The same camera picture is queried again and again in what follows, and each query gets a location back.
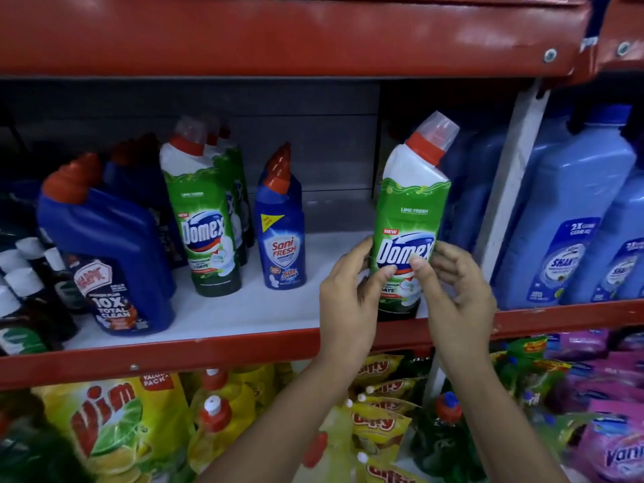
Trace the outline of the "person's left hand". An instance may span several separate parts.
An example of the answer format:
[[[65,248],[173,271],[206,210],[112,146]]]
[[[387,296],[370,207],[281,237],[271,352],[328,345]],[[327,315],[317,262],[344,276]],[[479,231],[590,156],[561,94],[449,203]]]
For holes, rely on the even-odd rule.
[[[351,369],[363,364],[375,339],[378,308],[362,309],[357,293],[373,245],[368,235],[342,255],[319,289],[319,357]]]

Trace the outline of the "green white cleaner bottle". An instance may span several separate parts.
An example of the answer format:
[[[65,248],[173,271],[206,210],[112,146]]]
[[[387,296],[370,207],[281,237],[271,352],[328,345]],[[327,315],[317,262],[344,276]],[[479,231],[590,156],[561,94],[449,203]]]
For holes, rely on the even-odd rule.
[[[395,267],[378,302],[378,321],[416,317],[423,294],[410,256],[429,260],[451,182],[439,163],[459,126],[439,111],[425,119],[386,161],[377,199],[370,271]]]
[[[218,180],[225,189],[236,247],[236,261],[240,267],[244,267],[247,264],[247,251],[244,239],[242,207],[239,203],[239,194],[234,180],[236,178],[236,167],[230,155],[223,148],[219,118],[206,115],[204,119],[207,130],[204,157],[213,162],[218,173]]]
[[[242,209],[242,227],[244,231],[244,241],[246,248],[251,249],[254,245],[255,234],[253,229],[253,220],[249,195],[247,189],[246,174],[244,170],[244,160],[239,145],[230,136],[230,124],[228,120],[221,121],[218,145],[220,150],[229,156],[232,166],[234,167],[234,184],[239,196],[239,204]]]
[[[182,116],[159,161],[196,292],[220,298],[242,287],[226,185],[205,156],[207,126]]]

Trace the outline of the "light blue cleaner bottle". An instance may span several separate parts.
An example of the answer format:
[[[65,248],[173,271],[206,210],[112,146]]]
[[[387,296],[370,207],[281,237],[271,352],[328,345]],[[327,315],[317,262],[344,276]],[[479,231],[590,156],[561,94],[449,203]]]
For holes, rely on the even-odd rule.
[[[615,300],[644,254],[644,170],[635,168],[603,217],[561,305]]]
[[[466,129],[442,164],[451,188],[440,238],[469,252],[475,248],[507,130],[507,124]]]
[[[629,104],[603,104],[546,152],[531,173],[519,220],[495,275],[500,310],[553,307],[564,298],[601,221],[635,163],[622,136]]]

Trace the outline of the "small blue red-capped bottle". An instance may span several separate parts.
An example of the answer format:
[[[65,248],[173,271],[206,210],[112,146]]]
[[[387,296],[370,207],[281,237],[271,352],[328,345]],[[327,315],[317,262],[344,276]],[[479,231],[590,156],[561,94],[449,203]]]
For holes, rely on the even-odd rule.
[[[266,162],[254,203],[254,225],[267,288],[292,290],[307,281],[302,185],[291,169],[285,142]]]

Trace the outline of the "white shelf board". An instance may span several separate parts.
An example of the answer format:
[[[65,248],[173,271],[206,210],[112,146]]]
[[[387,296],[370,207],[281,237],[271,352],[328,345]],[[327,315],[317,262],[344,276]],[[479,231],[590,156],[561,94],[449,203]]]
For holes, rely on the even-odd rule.
[[[108,348],[318,328],[320,283],[341,255],[366,236],[366,231],[306,235],[307,282],[292,290],[277,291],[265,286],[257,246],[242,268],[242,288],[228,296],[199,295],[188,269],[176,269],[173,271],[176,292],[172,299],[176,317],[167,330],[135,337],[114,336],[105,333],[92,316],[86,315],[78,318],[80,330],[64,347],[66,350]]]

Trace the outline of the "pile of green pouches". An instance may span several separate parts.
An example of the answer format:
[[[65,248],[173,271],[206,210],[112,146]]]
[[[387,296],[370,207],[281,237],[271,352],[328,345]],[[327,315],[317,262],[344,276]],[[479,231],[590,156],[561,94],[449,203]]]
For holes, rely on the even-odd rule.
[[[519,339],[505,343],[503,349],[490,353],[490,358],[504,389],[546,447],[557,453],[563,422],[547,399],[566,381],[573,364],[545,358],[546,346],[545,336]]]

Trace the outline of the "stack of yellow refill pouches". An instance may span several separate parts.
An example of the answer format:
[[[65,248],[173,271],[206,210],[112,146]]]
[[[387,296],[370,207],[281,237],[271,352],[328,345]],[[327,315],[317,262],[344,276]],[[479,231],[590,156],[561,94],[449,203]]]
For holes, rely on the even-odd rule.
[[[352,483],[427,483],[396,465],[413,418],[421,411],[428,361],[413,351],[371,354],[352,382]]]

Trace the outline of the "green bottle with red cap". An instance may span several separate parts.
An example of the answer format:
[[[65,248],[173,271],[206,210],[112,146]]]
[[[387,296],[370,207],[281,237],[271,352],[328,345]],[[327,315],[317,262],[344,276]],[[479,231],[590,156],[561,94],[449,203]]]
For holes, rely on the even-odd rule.
[[[441,393],[414,419],[410,452],[423,473],[444,483],[480,483],[487,479],[463,408],[452,391]]]

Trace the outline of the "yellow pouch with red cap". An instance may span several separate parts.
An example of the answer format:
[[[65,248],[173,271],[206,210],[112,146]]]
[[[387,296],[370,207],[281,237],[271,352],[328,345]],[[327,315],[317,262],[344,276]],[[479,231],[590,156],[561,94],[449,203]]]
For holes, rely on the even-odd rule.
[[[256,419],[276,395],[273,365],[208,368],[190,409],[197,426],[187,449],[192,471],[203,473]]]
[[[332,407],[307,448],[292,483],[353,483],[353,401]]]

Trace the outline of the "pile of pink pouches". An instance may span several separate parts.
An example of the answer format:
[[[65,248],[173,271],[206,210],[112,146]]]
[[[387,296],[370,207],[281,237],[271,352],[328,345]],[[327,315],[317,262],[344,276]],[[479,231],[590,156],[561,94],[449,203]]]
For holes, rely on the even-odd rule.
[[[545,396],[555,414],[584,412],[594,399],[644,405],[644,326],[549,334],[545,357],[570,365]]]

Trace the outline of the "pink detergent pouch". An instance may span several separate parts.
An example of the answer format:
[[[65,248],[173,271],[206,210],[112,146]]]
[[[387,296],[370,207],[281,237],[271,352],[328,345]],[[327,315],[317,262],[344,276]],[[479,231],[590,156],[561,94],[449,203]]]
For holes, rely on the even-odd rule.
[[[644,483],[644,404],[593,399],[568,466],[591,483]]]

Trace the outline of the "large yellow dishwash pouch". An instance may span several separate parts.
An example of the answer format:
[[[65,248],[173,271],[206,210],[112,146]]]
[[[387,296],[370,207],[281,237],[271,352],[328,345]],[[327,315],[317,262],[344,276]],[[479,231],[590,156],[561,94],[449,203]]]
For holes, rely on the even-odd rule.
[[[177,373],[32,389],[95,483],[193,483],[195,432]]]

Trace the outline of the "row of dark white-capped bottles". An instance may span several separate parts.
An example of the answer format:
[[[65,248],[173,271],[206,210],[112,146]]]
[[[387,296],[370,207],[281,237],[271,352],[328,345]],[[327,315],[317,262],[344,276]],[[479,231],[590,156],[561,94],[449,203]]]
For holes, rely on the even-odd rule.
[[[63,297],[67,269],[47,246],[35,207],[0,192],[0,357],[63,350],[78,333]]]

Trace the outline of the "dark green pouch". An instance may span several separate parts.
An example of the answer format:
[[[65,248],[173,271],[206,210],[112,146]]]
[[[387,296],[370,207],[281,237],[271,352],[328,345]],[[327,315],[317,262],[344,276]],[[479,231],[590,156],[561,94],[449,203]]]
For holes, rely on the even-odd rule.
[[[95,483],[28,389],[0,391],[0,483]]]

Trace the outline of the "white shelf upright post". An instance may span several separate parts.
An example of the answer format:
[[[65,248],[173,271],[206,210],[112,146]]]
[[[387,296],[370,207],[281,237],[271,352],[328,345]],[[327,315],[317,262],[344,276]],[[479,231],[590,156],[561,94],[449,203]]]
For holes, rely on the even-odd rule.
[[[543,121],[550,91],[543,79],[492,80],[480,86],[480,100],[440,103],[446,113],[466,130],[503,129],[503,146],[482,217],[472,257],[488,284],[492,284],[511,213],[525,176],[528,154]]]

